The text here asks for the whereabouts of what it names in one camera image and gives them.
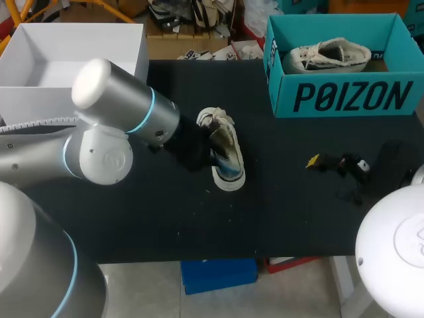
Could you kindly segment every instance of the white sneaker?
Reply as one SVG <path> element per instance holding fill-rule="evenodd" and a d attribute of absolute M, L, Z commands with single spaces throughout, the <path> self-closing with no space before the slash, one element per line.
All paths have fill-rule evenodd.
<path fill-rule="evenodd" d="M 300 46 L 286 54 L 286 74 L 355 73 L 361 72 L 371 59 L 365 46 L 334 38 L 312 46 Z"/>
<path fill-rule="evenodd" d="M 225 158 L 214 153 L 218 163 L 218 166 L 212 166 L 215 183 L 224 191 L 240 189 L 246 181 L 246 172 L 233 119 L 223 109 L 208 107 L 199 113 L 196 123 L 212 131 L 210 138 L 227 155 Z"/>

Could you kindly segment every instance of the floor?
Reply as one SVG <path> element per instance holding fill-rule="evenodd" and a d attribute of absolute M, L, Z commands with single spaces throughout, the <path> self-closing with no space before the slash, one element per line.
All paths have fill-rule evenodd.
<path fill-rule="evenodd" d="M 109 284 L 107 318 L 339 318 L 326 258 L 254 284 L 186 296 L 179 262 L 101 265 Z"/>

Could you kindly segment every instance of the teal shoe box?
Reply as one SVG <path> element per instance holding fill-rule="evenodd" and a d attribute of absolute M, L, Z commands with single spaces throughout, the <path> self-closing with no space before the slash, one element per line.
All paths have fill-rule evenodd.
<path fill-rule="evenodd" d="M 373 72 L 284 73 L 291 49 L 339 36 L 371 50 Z M 396 14 L 271 16 L 264 67 L 279 118 L 410 115 L 424 95 L 424 55 Z"/>
<path fill-rule="evenodd" d="M 297 15 L 324 5 L 328 7 L 328 0 L 277 0 L 278 8 L 285 15 Z"/>
<path fill-rule="evenodd" d="M 424 34 L 424 0 L 409 0 L 403 21 L 412 36 Z"/>

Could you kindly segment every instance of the shoe sole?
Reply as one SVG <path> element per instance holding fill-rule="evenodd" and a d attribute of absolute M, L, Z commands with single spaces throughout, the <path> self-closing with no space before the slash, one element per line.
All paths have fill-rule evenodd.
<path fill-rule="evenodd" d="M 367 63 L 355 66 L 345 66 L 343 68 L 329 68 L 326 70 L 307 71 L 299 70 L 295 68 L 290 60 L 290 53 L 287 53 L 283 58 L 283 71 L 285 74 L 328 74 L 328 73 L 359 73 L 361 72 Z"/>
<path fill-rule="evenodd" d="M 197 116 L 196 123 L 199 125 L 202 118 L 206 115 L 212 115 L 214 110 L 215 110 L 214 107 L 208 107 L 208 108 L 205 108 L 204 110 L 202 110 Z M 230 129 L 231 129 L 233 136 L 234 136 L 234 145 L 236 147 L 236 152 L 239 155 L 239 157 L 243 158 L 242 154 L 241 154 L 239 141 L 237 139 L 236 130 L 234 129 L 234 126 L 232 126 L 232 125 L 230 125 Z M 244 163 L 243 163 L 243 172 L 242 172 L 241 177 L 239 179 L 237 179 L 235 181 L 231 181 L 231 182 L 226 181 L 219 176 L 218 171 L 217 171 L 217 167 L 212 166 L 211 169 L 212 169 L 213 180 L 215 181 L 215 184 L 218 186 L 218 188 L 221 189 L 221 190 L 236 191 L 236 190 L 240 189 L 246 181 L 246 171 L 244 170 Z"/>

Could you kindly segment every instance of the black table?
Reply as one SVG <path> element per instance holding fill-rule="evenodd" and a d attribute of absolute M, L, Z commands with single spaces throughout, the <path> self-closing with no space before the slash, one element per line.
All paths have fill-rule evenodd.
<path fill-rule="evenodd" d="M 415 115 L 274 118 L 259 61 L 151 61 L 148 83 L 193 119 L 204 107 L 227 110 L 246 183 L 223 192 L 209 168 L 191 174 L 168 153 L 131 140 L 135 163 L 117 185 L 57 180 L 26 189 L 97 262 L 353 254 L 369 207 L 337 199 L 353 180 L 307 171 L 307 161 L 357 152 L 372 163 L 391 138 L 414 144 L 424 158 Z"/>

